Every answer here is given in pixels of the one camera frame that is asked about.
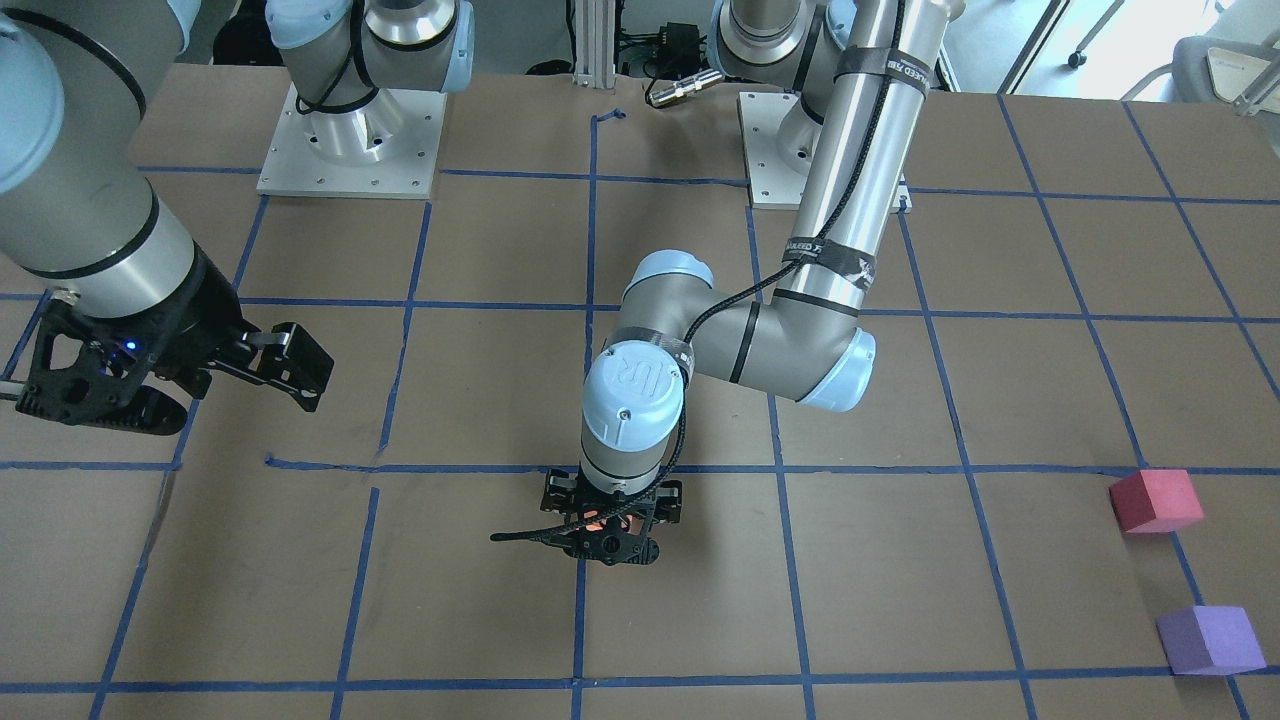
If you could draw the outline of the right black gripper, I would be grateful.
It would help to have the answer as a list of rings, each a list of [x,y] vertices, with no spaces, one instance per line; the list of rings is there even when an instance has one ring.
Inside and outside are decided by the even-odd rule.
[[[202,250],[195,252],[188,277],[159,305],[120,319],[120,345],[148,361],[156,377],[191,396],[205,396],[211,370],[270,386],[314,413],[332,377],[334,360],[298,323],[270,331],[248,323],[229,281]]]

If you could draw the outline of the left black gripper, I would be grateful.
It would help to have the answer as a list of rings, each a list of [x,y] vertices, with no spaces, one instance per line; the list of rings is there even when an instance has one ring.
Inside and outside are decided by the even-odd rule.
[[[541,511],[570,516],[571,521],[584,521],[584,511],[600,509],[605,511],[605,516],[611,512],[631,515],[631,527],[640,527],[645,518],[650,518],[654,524],[675,524],[681,520],[681,480],[655,480],[628,495],[621,489],[600,489],[590,480],[581,479],[579,471],[548,470],[541,492]]]

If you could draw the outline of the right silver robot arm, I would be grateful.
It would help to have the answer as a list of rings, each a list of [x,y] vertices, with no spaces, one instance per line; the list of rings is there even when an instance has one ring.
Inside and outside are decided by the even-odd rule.
[[[29,374],[3,383],[19,413],[168,436],[220,370],[314,411],[333,361],[298,324],[261,331],[127,156],[197,1],[3,4],[3,252],[41,281]],[[259,191],[425,199],[444,101],[468,86],[466,1],[270,1],[293,90]]]

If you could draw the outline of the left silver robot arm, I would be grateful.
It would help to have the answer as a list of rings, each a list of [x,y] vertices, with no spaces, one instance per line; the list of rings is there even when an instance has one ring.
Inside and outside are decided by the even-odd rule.
[[[745,290],[717,290],[689,252],[640,261],[582,387],[579,470],[549,489],[548,509],[566,516],[559,533],[600,529],[657,497],[696,374],[835,413],[858,404],[876,357],[860,307],[945,33],[964,8],[718,3],[710,60],[797,94],[815,128],[801,201],[777,269]]]

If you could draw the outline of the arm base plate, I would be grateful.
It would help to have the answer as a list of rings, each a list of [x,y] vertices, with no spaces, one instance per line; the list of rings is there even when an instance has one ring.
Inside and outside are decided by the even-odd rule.
[[[820,124],[791,92],[744,91],[739,95],[745,167],[751,205],[764,210],[796,210]]]
[[[448,95],[381,90],[346,114],[301,114],[289,90],[256,188],[261,195],[426,200]]]

